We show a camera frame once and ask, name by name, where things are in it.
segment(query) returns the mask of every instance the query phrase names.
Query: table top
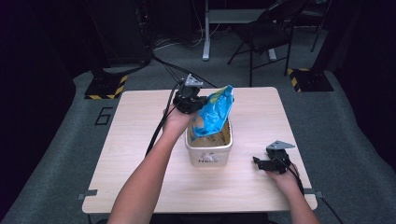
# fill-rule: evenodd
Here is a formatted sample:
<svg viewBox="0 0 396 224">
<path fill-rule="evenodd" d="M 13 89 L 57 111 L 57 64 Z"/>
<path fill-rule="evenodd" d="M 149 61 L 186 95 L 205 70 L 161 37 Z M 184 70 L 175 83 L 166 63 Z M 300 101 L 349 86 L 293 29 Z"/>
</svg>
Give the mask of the table top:
<svg viewBox="0 0 396 224">
<path fill-rule="evenodd" d="M 202 89 L 199 95 L 216 90 Z M 85 213 L 110 213 L 121 187 L 145 157 L 169 94 L 170 90 L 123 93 L 89 186 L 91 190 L 97 189 L 97 194 L 85 198 L 82 205 Z M 296 146 L 287 152 L 298 166 L 304 188 L 311 188 L 277 90 L 234 88 L 233 95 L 229 116 L 233 146 L 227 164 L 192 166 L 181 135 L 172 152 L 155 213 L 289 210 L 275 182 L 258 170 L 252 159 L 255 156 L 268 160 L 265 148 L 275 140 Z M 312 209 L 318 206 L 315 195 L 308 194 L 305 198 Z"/>
</svg>

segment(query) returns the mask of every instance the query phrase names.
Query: black cable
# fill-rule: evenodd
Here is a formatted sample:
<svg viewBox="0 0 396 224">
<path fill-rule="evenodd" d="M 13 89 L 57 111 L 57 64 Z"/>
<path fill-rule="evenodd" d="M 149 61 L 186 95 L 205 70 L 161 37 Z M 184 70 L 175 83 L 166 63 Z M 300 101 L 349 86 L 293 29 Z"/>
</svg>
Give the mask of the black cable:
<svg viewBox="0 0 396 224">
<path fill-rule="evenodd" d="M 163 111 L 163 118 L 161 119 L 160 123 L 159 123 L 158 126 L 157 126 L 157 129 L 155 130 L 154 134 L 153 134 L 152 137 L 151 137 L 151 141 L 150 141 L 150 143 L 149 143 L 149 145 L 148 145 L 148 149 L 147 149 L 147 151 L 146 151 L 145 157 L 147 157 L 147 155 L 148 155 L 149 152 L 151 151 L 152 147 L 154 146 L 155 140 L 157 139 L 158 133 L 160 132 L 160 130 L 161 130 L 161 128 L 163 127 L 163 125 L 165 124 L 165 121 L 166 121 L 166 119 L 168 118 L 169 114 L 173 111 L 173 110 L 171 110 L 170 112 L 168 112 L 168 111 L 169 111 L 169 106 L 170 106 L 170 104 L 171 104 L 172 96 L 173 96 L 173 94 L 174 94 L 174 92 L 175 92 L 176 87 L 179 86 L 181 83 L 182 83 L 182 81 L 179 81 L 179 82 L 174 86 L 174 88 L 172 89 L 171 93 L 169 94 L 168 103 L 166 104 L 166 108 L 165 108 L 165 110 Z"/>
<path fill-rule="evenodd" d="M 212 40 L 218 40 L 218 39 L 221 39 L 222 37 L 223 37 L 223 32 L 222 32 L 222 31 L 219 31 L 217 34 L 216 34 L 216 33 L 212 34 L 212 35 L 210 36 L 210 39 L 212 39 Z"/>
<path fill-rule="evenodd" d="M 138 66 L 136 68 L 131 68 L 131 69 L 128 69 L 128 70 L 125 70 L 125 71 L 122 71 L 122 72 L 117 72 L 117 73 L 111 73 L 111 72 L 107 72 L 107 71 L 104 71 L 104 73 L 106 75 L 110 75 L 112 77 L 123 77 L 123 76 L 127 76 L 127 75 L 130 75 L 130 74 L 134 73 L 134 72 L 139 71 L 140 69 L 146 67 L 148 64 L 149 64 L 149 60 L 144 61 L 142 64 L 140 64 L 140 66 Z"/>
<path fill-rule="evenodd" d="M 88 223 L 92 224 L 92 220 L 91 220 L 91 215 L 90 214 L 88 214 Z"/>
<path fill-rule="evenodd" d="M 291 172 L 292 175 L 294 175 L 294 177 L 296 178 L 297 181 L 297 186 L 300 189 L 300 192 L 304 195 L 304 187 L 303 187 L 303 182 L 300 179 L 300 174 L 296 168 L 296 166 L 294 165 L 294 163 L 290 162 L 290 164 L 294 167 L 294 169 L 296 170 L 297 174 L 294 173 L 294 171 L 292 171 L 288 165 L 285 164 L 285 162 L 283 162 L 280 158 L 278 157 L 274 157 L 275 159 L 277 159 L 278 161 L 280 161 L 280 163 L 282 163 L 285 168 Z"/>
<path fill-rule="evenodd" d="M 171 38 L 157 40 L 157 42 L 154 44 L 154 49 L 162 48 L 162 47 L 170 44 L 171 42 L 172 42 Z"/>
<path fill-rule="evenodd" d="M 214 84 L 210 83 L 209 81 L 207 81 L 206 79 L 204 79 L 204 78 L 202 78 L 202 77 L 199 77 L 198 75 L 194 74 L 193 72 L 191 72 L 191 71 L 189 71 L 189 70 L 187 70 L 187 69 L 178 67 L 178 66 L 176 66 L 176 65 L 174 65 L 174 64 L 171 64 L 171 63 L 164 62 L 163 60 L 157 58 L 157 56 L 155 56 L 154 54 L 152 54 L 151 57 L 152 57 L 153 60 L 155 60 L 155 61 L 157 61 L 157 62 L 159 62 L 159 63 L 166 64 L 167 66 L 172 67 L 172 68 L 175 68 L 175 69 L 177 69 L 177 70 L 179 70 L 179 71 L 181 71 L 181 72 L 184 72 L 184 73 L 186 73 L 186 74 L 191 74 L 193 77 L 198 77 L 199 79 L 201 79 L 202 81 L 204 81 L 204 82 L 206 82 L 207 84 L 211 85 L 212 87 L 217 88 L 217 86 L 215 86 Z"/>
<path fill-rule="evenodd" d="M 324 200 L 324 197 L 320 197 L 320 199 L 329 207 L 329 209 L 332 211 L 332 213 L 334 214 L 334 216 L 338 219 L 338 221 L 341 224 L 344 224 L 343 220 L 341 220 L 341 218 L 335 213 L 335 211 L 332 209 L 332 207 L 326 202 L 326 200 Z"/>
<path fill-rule="evenodd" d="M 180 77 L 178 77 L 176 75 L 176 73 L 172 70 L 172 68 L 168 67 L 168 65 L 163 63 L 163 67 L 166 69 L 166 71 L 172 76 L 173 80 L 175 82 L 179 82 L 180 81 Z"/>
</svg>

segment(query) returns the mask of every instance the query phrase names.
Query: dark background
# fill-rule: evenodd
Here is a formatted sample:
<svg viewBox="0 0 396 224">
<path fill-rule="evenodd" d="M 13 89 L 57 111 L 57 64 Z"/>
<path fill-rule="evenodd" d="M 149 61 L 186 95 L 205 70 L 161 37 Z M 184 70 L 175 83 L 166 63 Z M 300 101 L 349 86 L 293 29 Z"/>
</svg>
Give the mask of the dark background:
<svg viewBox="0 0 396 224">
<path fill-rule="evenodd" d="M 74 98 L 74 77 L 147 60 L 155 32 L 191 38 L 197 29 L 191 2 L 165 2 L 0 1 L 0 218 L 62 123 Z M 202 22 L 204 2 L 195 1 Z M 228 6 L 241 7 L 237 2 L 229 1 Z M 262 5 L 252 0 L 243 7 Z M 327 22 L 329 35 L 315 63 L 317 69 L 335 73 L 362 131 L 393 168 L 394 10 L 391 0 L 334 1 Z"/>
</svg>

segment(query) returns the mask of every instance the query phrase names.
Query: gray carpet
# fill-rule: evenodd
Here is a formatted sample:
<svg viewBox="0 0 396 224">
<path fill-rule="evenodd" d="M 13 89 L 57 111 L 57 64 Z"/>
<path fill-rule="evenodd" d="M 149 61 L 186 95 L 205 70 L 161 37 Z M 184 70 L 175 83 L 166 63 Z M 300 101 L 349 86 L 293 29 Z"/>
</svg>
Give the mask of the gray carpet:
<svg viewBox="0 0 396 224">
<path fill-rule="evenodd" d="M 309 52 L 314 34 L 307 29 L 295 32 L 290 68 L 312 66 L 323 36 L 314 53 Z M 212 40 L 209 62 L 202 61 L 203 42 L 197 47 L 176 44 L 154 50 L 160 59 L 191 70 L 218 87 L 248 85 L 248 55 L 228 59 L 239 44 L 235 35 Z M 284 53 L 277 49 L 277 54 Z M 266 60 L 265 55 L 258 61 Z M 253 85 L 276 87 L 284 104 L 306 170 L 316 190 L 345 223 L 396 223 L 396 175 L 375 153 L 357 126 L 352 109 L 336 78 L 326 72 L 334 91 L 295 92 L 290 79 L 283 77 L 284 62 L 254 72 Z M 121 71 L 126 67 L 112 68 Z M 176 71 L 180 77 L 186 76 Z M 89 186 L 109 125 L 94 125 L 104 106 L 114 115 L 119 99 L 84 100 L 92 80 L 90 73 L 75 78 L 77 94 L 47 153 L 13 204 L 3 224 L 88 223 L 76 197 Z M 171 89 L 173 79 L 164 67 L 152 61 L 128 76 L 125 91 Z M 315 210 L 322 223 L 337 223 L 327 206 L 318 201 Z M 269 214 L 278 223 L 290 223 L 288 212 Z M 92 216 L 96 222 L 106 215 Z"/>
</svg>

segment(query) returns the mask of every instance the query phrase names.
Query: chip bag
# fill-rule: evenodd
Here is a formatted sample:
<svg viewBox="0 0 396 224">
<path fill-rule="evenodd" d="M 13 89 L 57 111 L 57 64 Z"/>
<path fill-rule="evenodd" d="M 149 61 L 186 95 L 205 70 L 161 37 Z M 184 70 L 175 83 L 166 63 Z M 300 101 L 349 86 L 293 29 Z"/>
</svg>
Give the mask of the chip bag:
<svg viewBox="0 0 396 224">
<path fill-rule="evenodd" d="M 233 87 L 228 85 L 208 96 L 208 103 L 192 122 L 192 130 L 198 137 L 221 131 L 233 106 Z"/>
</svg>

